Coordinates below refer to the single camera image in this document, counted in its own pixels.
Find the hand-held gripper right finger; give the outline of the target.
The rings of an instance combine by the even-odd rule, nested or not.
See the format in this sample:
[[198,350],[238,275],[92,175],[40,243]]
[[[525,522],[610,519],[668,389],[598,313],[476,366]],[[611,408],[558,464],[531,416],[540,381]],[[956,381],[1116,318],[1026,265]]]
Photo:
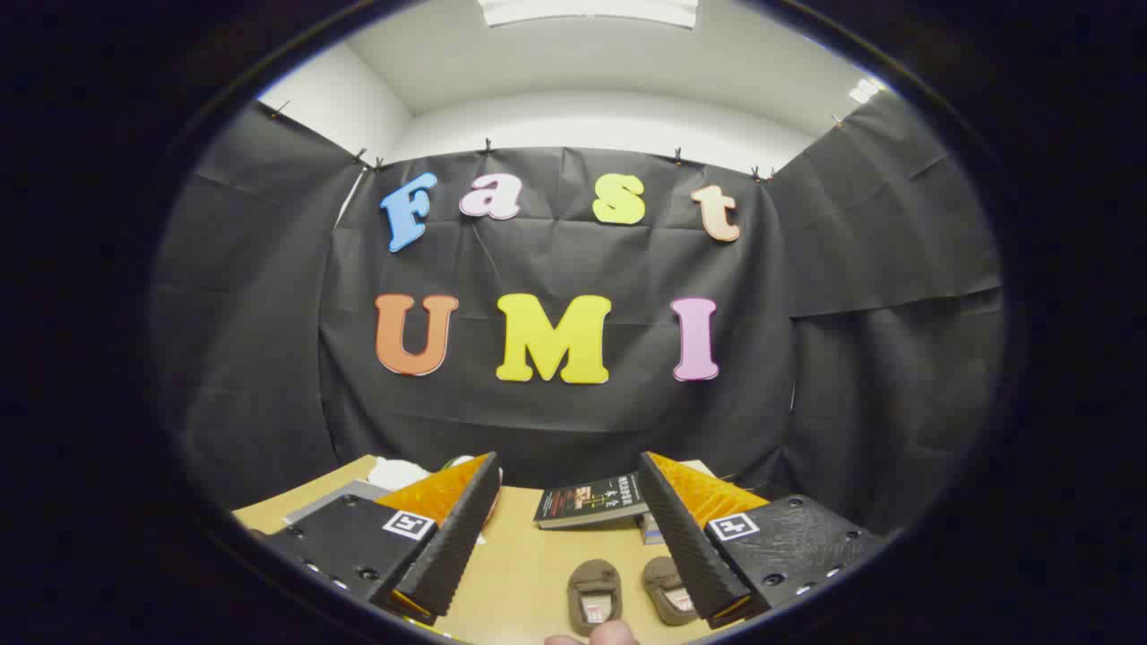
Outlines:
[[713,629],[798,601],[885,546],[807,495],[766,502],[651,451],[640,457],[635,484],[694,608]]

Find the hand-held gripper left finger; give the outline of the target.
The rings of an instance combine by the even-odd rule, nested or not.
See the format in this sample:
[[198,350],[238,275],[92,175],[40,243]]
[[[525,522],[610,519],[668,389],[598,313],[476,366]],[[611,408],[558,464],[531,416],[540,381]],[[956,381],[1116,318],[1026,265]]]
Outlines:
[[349,598],[431,625],[496,506],[500,467],[491,451],[395,494],[343,489],[262,542]]

